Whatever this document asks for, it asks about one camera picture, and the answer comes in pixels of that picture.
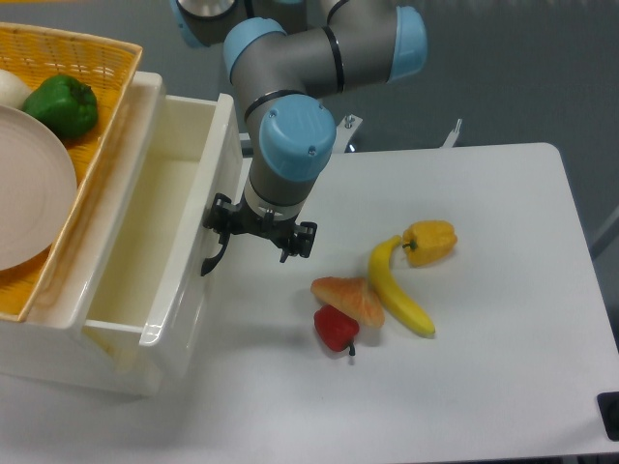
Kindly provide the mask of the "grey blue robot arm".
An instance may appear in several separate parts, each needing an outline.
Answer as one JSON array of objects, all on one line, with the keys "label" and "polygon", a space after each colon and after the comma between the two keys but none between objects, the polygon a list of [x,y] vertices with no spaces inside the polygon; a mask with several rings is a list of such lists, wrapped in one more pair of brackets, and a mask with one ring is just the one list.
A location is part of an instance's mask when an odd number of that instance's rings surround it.
[{"label": "grey blue robot arm", "polygon": [[337,140],[322,99],[418,73],[427,29],[392,1],[323,1],[312,28],[303,1],[174,1],[186,42],[220,44],[252,146],[243,193],[217,194],[204,218],[226,247],[234,235],[273,243],[283,257],[310,255],[317,227],[298,216]]}]

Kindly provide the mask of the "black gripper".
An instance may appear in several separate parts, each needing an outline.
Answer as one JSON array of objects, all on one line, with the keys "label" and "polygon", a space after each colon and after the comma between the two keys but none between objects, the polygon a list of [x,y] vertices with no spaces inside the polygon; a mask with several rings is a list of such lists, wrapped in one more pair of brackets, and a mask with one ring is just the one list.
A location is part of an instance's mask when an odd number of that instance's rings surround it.
[{"label": "black gripper", "polygon": [[280,247],[280,262],[288,257],[309,258],[317,224],[311,221],[296,222],[296,218],[276,220],[271,210],[263,216],[255,212],[245,198],[236,205],[223,193],[217,193],[202,220],[202,226],[219,235],[219,244],[229,241],[230,227],[234,216],[234,234],[252,235]]}]

